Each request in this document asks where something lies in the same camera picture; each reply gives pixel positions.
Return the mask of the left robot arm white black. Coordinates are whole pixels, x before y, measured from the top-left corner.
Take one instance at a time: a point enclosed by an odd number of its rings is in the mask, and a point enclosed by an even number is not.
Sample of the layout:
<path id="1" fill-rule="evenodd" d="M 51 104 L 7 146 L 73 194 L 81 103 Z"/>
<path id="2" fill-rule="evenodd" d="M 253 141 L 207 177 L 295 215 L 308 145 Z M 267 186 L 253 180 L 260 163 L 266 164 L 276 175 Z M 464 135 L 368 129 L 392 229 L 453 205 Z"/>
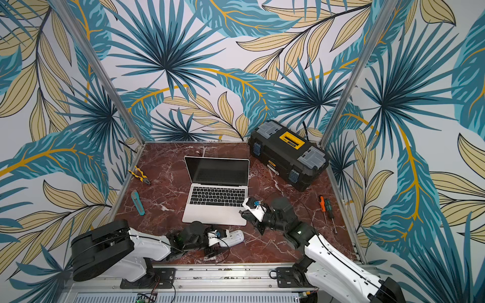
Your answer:
<path id="1" fill-rule="evenodd" d="M 134 288 L 148 288 L 162 280 L 154 261 L 178 260 L 192 251 L 213 258 L 228 251 L 232 240 L 228 230 L 198 221 L 165 236 L 137 231 L 127 220 L 113 221 L 72 240 L 73 280 L 85 282 L 107 275 Z"/>

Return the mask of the white wireless mouse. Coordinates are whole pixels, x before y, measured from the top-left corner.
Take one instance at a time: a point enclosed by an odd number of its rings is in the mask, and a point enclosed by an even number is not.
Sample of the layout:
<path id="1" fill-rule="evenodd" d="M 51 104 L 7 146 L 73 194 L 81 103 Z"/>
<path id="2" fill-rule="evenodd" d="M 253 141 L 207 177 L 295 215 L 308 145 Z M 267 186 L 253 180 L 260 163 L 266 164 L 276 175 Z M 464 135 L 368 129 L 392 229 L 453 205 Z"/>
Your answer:
<path id="1" fill-rule="evenodd" d="M 233 247 L 243 243 L 245 235 L 241 230 L 224 230 L 221 232 L 221 235 L 217 237 L 217 240 L 221 247 Z"/>

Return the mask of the right aluminium corner post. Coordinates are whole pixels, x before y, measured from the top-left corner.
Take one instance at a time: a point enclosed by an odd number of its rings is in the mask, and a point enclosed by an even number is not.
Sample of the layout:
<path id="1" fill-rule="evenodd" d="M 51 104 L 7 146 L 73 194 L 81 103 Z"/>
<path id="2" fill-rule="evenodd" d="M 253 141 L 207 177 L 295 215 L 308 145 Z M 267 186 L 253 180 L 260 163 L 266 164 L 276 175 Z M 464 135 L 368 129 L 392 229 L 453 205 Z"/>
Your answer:
<path id="1" fill-rule="evenodd" d="M 355 87 L 355 84 L 360 74 L 365 69 L 365 66 L 368 63 L 374 48 L 380 40 L 380 35 L 385 30 L 386 23 L 390 20 L 392 13 L 397 6 L 397 3 L 398 1 L 385 1 L 383 3 L 383 7 L 376 19 L 376 23 L 370 31 L 369 39 L 367 40 L 367 43 L 363 45 L 361 53 L 357 57 L 356 64 L 354 65 L 352 73 L 350 74 L 350 77 L 346 83 L 346 87 L 342 91 L 341 97 L 339 98 L 337 105 L 334 108 L 331 119 L 327 124 L 322 139 L 320 140 L 320 147 L 326 148 L 326 146 L 328 145 L 332 137 L 333 130 L 338 124 L 339 117 L 342 115 L 343 110 L 346 107 L 346 103 L 351 96 L 352 90 Z"/>

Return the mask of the orange screwdriver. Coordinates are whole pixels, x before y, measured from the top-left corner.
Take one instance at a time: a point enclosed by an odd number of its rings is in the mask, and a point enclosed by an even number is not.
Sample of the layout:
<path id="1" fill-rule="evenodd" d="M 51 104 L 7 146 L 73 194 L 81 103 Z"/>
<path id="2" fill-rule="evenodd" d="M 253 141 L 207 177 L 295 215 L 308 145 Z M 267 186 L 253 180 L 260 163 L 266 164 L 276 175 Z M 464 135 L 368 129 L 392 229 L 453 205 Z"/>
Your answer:
<path id="1" fill-rule="evenodd" d="M 322 213 L 323 213 L 323 216 L 324 216 L 324 219 L 325 219 L 325 223 L 328 223 L 327 222 L 327 217 L 326 217 L 326 212 L 327 212 L 327 209 L 326 209 L 326 206 L 325 206 L 325 199 L 322 195 L 319 195 L 319 204 L 320 204 L 320 208 L 322 210 Z"/>

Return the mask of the left aluminium corner post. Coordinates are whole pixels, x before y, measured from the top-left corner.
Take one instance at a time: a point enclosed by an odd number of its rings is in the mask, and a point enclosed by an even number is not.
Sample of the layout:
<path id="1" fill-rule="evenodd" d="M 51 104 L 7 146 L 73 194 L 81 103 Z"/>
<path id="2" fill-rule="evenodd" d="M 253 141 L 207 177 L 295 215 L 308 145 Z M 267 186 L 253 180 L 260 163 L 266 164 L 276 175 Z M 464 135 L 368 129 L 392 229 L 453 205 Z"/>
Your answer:
<path id="1" fill-rule="evenodd" d="M 120 95 L 112 84 L 111 79 L 109 78 L 101 61 L 95 53 L 94 48 L 83 33 L 82 27 L 75 18 L 75 15 L 69 7 L 68 3 L 66 1 L 53 0 L 51 1 L 51 4 L 59 13 L 61 21 L 64 23 L 70 34 L 72 34 L 74 41 L 78 44 L 80 50 L 86 57 L 88 64 L 91 65 L 93 72 L 96 74 L 99 82 L 101 82 L 108 96 L 111 98 L 113 104 L 118 109 L 120 116 L 125 120 L 125 123 L 131 134 L 140 145 L 145 145 L 144 137 L 140 134 L 138 127 L 134 123 L 133 119 L 130 116 L 130 113 L 125 107 L 123 101 L 121 100 Z"/>

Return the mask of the aluminium corner post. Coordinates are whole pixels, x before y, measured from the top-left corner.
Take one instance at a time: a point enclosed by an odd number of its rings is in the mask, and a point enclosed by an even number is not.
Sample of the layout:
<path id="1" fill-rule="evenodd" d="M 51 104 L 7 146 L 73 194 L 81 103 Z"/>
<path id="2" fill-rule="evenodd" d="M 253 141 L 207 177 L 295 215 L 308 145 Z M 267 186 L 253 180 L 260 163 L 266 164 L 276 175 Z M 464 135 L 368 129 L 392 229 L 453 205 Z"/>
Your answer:
<path id="1" fill-rule="evenodd" d="M 346 83 L 346 87 L 342 91 L 341 97 L 339 98 L 337 105 L 334 108 L 331 119 L 327 124 L 322 139 L 320 140 L 320 147 L 326 148 L 326 146 L 328 145 L 332 137 L 333 130 L 338 124 L 339 117 L 342 115 L 343 110 L 346 107 L 346 103 L 351 96 L 352 90 L 355 87 L 355 84 L 360 74 L 365 69 L 365 66 L 368 63 L 374 48 L 380 40 L 380 35 L 385 30 L 386 23 L 390 20 L 392 13 L 397 6 L 397 3 L 398 1 L 385 1 L 383 3 L 383 7 L 376 19 L 376 23 L 370 31 L 369 39 L 367 40 L 367 43 L 363 45 L 361 53 L 357 57 L 356 64 L 354 65 L 352 73 L 350 74 L 350 77 Z"/>
<path id="2" fill-rule="evenodd" d="M 82 27 L 75 18 L 75 15 L 69 7 L 68 3 L 66 1 L 53 0 L 51 1 L 51 4 L 59 13 L 61 21 L 64 23 L 70 34 L 72 34 L 74 41 L 78 44 L 80 50 L 86 57 L 88 64 L 91 65 L 93 72 L 96 74 L 99 82 L 101 82 L 108 96 L 111 98 L 113 104 L 118 109 L 120 116 L 125 120 L 125 123 L 131 134 L 140 145 L 145 145 L 144 137 L 140 134 L 138 127 L 134 123 L 133 119 L 130 116 L 130 113 L 125 107 L 123 101 L 121 100 L 120 95 L 112 84 L 111 79 L 109 78 L 101 61 L 95 53 L 94 48 L 83 33 Z"/>

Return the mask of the silver laptop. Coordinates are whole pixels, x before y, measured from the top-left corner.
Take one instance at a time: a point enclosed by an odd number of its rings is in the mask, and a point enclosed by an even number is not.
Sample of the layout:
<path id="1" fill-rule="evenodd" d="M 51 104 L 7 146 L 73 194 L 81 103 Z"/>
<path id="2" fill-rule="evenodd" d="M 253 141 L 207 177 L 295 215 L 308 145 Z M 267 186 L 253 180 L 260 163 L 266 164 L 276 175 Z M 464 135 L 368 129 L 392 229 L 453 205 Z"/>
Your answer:
<path id="1" fill-rule="evenodd" d="M 184 161 L 191 187 L 182 221 L 245 226 L 240 212 L 248 197 L 250 161 L 190 156 Z"/>

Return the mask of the yellow black pliers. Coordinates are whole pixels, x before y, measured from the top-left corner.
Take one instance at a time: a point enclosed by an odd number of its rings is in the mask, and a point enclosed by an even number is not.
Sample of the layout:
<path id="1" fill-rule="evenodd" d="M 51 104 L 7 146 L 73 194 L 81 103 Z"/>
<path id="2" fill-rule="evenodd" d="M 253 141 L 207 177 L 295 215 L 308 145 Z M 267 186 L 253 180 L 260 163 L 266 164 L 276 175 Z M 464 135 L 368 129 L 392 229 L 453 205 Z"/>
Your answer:
<path id="1" fill-rule="evenodd" d="M 135 165 L 133 170 L 128 171 L 134 178 L 139 179 L 141 182 L 151 185 L 149 178 L 144 174 L 144 172 Z"/>

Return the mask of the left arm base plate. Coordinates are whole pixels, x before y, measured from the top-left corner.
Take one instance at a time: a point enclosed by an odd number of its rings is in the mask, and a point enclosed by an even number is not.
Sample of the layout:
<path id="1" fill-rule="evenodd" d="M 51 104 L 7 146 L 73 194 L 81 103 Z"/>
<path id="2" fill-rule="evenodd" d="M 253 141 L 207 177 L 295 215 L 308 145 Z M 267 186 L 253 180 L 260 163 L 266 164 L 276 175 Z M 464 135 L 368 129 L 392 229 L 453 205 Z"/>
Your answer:
<path id="1" fill-rule="evenodd" d="M 175 268 L 153 268 L 135 282 L 122 279 L 120 288 L 129 290 L 171 289 L 176 274 Z"/>

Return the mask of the green screwdriver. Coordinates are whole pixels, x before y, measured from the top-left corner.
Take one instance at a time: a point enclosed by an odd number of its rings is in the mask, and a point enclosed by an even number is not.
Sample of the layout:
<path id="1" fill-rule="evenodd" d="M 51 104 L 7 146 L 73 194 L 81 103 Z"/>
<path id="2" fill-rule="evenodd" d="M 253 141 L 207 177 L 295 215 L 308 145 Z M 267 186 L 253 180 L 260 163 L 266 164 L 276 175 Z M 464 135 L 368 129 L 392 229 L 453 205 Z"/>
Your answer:
<path id="1" fill-rule="evenodd" d="M 327 214 L 332 221 L 334 232 L 337 234 L 337 227 L 336 227 L 336 224 L 335 224 L 335 221 L 334 221 L 335 215 L 334 215 L 333 208 L 331 206 L 330 200 L 324 199 L 324 204 L 325 204 L 325 209 L 327 211 Z"/>

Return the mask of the teal utility knife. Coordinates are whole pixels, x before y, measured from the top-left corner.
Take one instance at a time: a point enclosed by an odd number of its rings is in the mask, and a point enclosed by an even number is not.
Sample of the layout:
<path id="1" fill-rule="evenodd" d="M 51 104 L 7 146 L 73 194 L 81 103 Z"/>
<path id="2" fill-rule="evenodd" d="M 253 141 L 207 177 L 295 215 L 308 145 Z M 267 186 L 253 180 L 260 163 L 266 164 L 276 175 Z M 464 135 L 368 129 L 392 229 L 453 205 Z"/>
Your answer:
<path id="1" fill-rule="evenodd" d="M 138 193 L 137 190 L 133 190 L 131 192 L 131 199 L 132 199 L 132 201 L 134 203 L 134 206 L 135 206 L 138 214 L 140 216 L 144 216 L 145 215 L 145 209 L 144 209 L 144 207 L 143 207 L 143 205 L 141 203 L 140 195 L 139 195 L 139 193 Z"/>

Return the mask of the aluminium front rail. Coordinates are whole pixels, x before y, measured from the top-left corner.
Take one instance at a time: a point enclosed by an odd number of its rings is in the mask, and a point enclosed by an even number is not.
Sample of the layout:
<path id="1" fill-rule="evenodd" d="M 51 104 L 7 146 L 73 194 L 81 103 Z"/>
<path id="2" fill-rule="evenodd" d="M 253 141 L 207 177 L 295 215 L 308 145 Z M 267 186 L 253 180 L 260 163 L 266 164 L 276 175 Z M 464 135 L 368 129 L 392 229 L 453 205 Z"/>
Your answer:
<path id="1" fill-rule="evenodd" d="M 59 302 L 340 302 L 313 288 L 278 288 L 275 269 L 291 263 L 233 265 L 169 265 L 175 268 L 171 289 L 121 289 L 119 278 L 99 276 L 85 282 L 70 280 Z"/>

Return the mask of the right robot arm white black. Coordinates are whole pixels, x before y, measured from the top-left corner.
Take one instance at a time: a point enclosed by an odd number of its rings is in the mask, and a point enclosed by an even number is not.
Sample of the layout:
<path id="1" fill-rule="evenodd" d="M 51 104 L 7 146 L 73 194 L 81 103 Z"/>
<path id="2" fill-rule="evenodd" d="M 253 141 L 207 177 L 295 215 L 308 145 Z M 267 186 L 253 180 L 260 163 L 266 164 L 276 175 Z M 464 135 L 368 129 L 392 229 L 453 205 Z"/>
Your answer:
<path id="1" fill-rule="evenodd" d="M 294 269 L 310 285 L 340 302 L 405 302 L 395 280 L 382 280 L 343 255 L 312 225 L 298 218 L 287 198 L 275 198 L 269 205 L 246 198 L 242 206 L 241 217 L 259 233 L 280 231 L 294 249 L 304 253 Z"/>

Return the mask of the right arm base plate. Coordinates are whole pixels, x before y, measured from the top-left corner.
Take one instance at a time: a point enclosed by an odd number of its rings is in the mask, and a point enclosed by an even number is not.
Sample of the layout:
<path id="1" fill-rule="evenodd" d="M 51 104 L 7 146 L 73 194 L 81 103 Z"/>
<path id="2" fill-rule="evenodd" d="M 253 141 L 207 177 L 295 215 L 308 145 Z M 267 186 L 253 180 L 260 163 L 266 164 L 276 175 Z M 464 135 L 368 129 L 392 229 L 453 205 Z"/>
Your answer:
<path id="1" fill-rule="evenodd" d="M 275 269 L 278 288 L 313 288 L 305 274 L 295 267 L 278 267 Z"/>

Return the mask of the black yellow toolbox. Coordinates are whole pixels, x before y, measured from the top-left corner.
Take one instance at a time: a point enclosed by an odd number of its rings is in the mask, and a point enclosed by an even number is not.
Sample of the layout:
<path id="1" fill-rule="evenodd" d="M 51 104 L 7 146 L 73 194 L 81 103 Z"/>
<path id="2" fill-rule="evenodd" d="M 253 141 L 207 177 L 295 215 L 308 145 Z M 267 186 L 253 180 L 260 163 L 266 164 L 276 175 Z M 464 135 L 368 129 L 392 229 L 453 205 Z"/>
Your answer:
<path id="1" fill-rule="evenodd" d="M 257 127 L 248 145 L 253 157 L 300 192 L 310 187 L 329 164 L 326 151 L 276 121 Z"/>

